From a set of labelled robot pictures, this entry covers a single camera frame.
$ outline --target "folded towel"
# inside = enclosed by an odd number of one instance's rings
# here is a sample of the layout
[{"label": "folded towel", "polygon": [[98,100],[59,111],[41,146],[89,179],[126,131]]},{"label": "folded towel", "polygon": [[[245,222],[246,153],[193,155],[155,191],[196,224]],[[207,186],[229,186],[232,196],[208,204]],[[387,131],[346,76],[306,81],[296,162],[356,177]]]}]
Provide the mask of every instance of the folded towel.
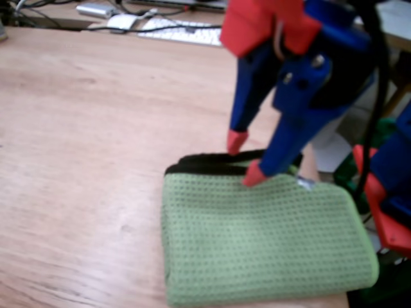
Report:
[{"label": "folded towel", "polygon": [[164,179],[170,306],[322,296],[375,283],[376,255],[343,189],[325,183],[307,189],[291,175],[247,188],[238,159],[192,158],[170,167]]}]

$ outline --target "screw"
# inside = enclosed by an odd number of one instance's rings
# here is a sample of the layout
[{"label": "screw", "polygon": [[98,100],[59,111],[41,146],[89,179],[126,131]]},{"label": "screw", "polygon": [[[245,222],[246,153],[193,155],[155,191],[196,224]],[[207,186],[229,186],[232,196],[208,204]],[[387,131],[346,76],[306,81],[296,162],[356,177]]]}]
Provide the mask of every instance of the screw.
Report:
[{"label": "screw", "polygon": [[290,83],[291,79],[293,79],[293,73],[287,73],[283,79],[285,84]]},{"label": "screw", "polygon": [[326,59],[322,55],[317,55],[311,62],[311,66],[318,69],[319,67],[322,67],[325,61]]}]

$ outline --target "desk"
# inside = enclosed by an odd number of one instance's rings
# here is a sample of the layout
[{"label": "desk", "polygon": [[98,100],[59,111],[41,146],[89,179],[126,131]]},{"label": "desk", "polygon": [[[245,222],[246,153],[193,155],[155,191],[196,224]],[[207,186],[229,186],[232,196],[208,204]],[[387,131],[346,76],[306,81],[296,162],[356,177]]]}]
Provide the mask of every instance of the desk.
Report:
[{"label": "desk", "polygon": [[[165,308],[162,174],[223,151],[222,48],[8,28],[0,45],[0,307]],[[247,148],[268,143],[266,104]],[[305,176],[316,177],[311,148]],[[347,308],[344,294],[244,305]]]},{"label": "desk", "polygon": [[[88,2],[108,4],[107,0],[90,0]],[[106,25],[107,21],[104,19],[78,14],[75,10],[76,5],[76,3],[69,3],[65,5],[47,5],[39,8],[39,10],[47,14],[51,18],[58,20],[60,24],[67,27]],[[125,6],[132,11],[138,11],[140,9],[147,9],[152,7],[127,3],[125,4]],[[175,10],[175,8],[159,9],[162,12],[172,12]],[[383,31],[387,36],[388,44],[391,47],[396,47],[398,49],[411,52],[411,3],[403,1],[389,1],[379,4],[378,11],[382,20]],[[38,17],[38,15],[30,11],[26,11],[25,13],[31,17]],[[186,12],[173,16],[172,18],[184,21],[200,21],[208,22],[211,24],[222,24],[224,14],[209,12]]]}]

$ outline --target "keyboard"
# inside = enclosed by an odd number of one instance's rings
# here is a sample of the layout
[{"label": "keyboard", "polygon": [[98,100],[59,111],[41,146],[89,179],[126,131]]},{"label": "keyboard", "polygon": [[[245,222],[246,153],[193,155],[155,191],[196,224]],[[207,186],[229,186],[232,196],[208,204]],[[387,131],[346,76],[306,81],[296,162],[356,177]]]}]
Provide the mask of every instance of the keyboard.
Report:
[{"label": "keyboard", "polygon": [[[202,22],[191,21],[171,21],[163,18],[151,18],[141,29],[149,30],[154,28],[161,28],[167,26],[176,26],[181,24],[183,26],[209,26],[210,24],[204,24]],[[221,29],[199,29],[194,33],[188,32],[185,28],[175,28],[167,30],[159,30],[147,33],[138,33],[140,37],[148,37],[151,39],[160,40],[176,40],[179,42],[221,46],[220,42]]]}]

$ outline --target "blue plastic part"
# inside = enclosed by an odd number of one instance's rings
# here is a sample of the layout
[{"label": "blue plastic part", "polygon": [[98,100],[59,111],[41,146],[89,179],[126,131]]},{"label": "blue plastic part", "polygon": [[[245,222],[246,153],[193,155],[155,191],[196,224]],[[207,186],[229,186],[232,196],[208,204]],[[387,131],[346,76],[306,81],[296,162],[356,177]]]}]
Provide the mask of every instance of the blue plastic part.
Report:
[{"label": "blue plastic part", "polygon": [[348,108],[310,109],[313,96],[331,74],[331,60],[322,56],[324,64],[319,68],[312,66],[312,55],[283,64],[273,102],[282,116],[259,165],[265,176],[286,171],[305,144]]},{"label": "blue plastic part", "polygon": [[371,171],[387,194],[411,191],[411,102],[397,119],[397,132],[371,159]]},{"label": "blue plastic part", "polygon": [[359,52],[368,52],[370,38],[368,34],[352,28],[356,12],[342,10],[341,5],[325,0],[307,0],[305,12],[322,22],[321,33],[330,42],[349,47]]},{"label": "blue plastic part", "polygon": [[[370,39],[352,29],[355,14],[341,6],[324,0],[307,0],[306,12],[322,21],[320,35],[325,40],[315,41],[307,55],[285,61],[282,66],[274,54],[271,41],[260,45],[238,60],[238,75],[230,129],[246,132],[255,118],[263,100],[277,83],[274,107],[282,112],[274,136],[260,162],[265,176],[273,176],[287,170],[293,159],[312,137],[328,122],[341,116],[355,101],[327,108],[310,108],[310,102],[326,83],[332,72],[331,60],[313,67],[312,61],[322,50],[319,42],[334,42],[357,52],[369,52]],[[284,83],[286,74],[292,73],[290,82]],[[363,91],[373,82],[370,78]]]},{"label": "blue plastic part", "polygon": [[230,129],[246,132],[277,81],[280,61],[269,40],[238,59],[237,85]]},{"label": "blue plastic part", "polygon": [[411,194],[395,195],[381,203],[381,210],[399,223],[411,228]]}]

